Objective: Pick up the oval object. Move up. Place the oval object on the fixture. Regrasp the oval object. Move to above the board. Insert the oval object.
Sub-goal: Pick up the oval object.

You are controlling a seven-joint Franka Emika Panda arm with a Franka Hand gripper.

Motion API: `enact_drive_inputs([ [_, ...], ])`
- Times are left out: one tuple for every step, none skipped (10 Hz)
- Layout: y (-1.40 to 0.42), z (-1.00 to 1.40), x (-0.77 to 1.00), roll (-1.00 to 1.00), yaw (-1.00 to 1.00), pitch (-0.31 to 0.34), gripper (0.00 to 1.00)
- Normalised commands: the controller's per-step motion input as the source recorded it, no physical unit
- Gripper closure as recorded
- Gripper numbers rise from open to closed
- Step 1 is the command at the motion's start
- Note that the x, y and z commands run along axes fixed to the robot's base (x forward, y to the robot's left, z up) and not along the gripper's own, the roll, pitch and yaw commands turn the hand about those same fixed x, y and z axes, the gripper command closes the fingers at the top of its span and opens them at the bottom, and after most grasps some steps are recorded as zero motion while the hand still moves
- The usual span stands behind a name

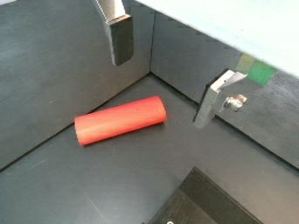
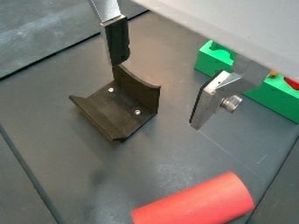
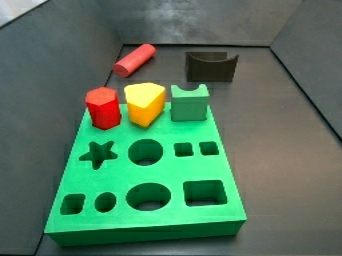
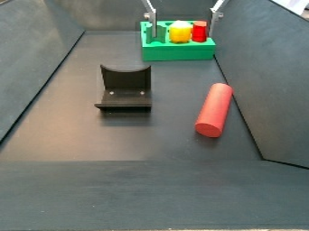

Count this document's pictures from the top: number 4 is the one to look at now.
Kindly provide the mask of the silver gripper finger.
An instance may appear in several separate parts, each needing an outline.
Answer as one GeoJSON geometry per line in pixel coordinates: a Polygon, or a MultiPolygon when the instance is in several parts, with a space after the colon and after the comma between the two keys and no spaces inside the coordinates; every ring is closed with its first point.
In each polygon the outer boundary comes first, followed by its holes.
{"type": "Polygon", "coordinates": [[[217,0],[216,5],[210,8],[212,21],[210,21],[210,26],[209,26],[209,36],[213,36],[216,23],[221,15],[220,10],[224,7],[225,1],[226,0],[217,0]]]}
{"type": "Polygon", "coordinates": [[[153,37],[157,36],[157,10],[152,4],[150,0],[142,0],[144,7],[146,9],[146,13],[144,17],[149,20],[153,25],[153,37]]]}

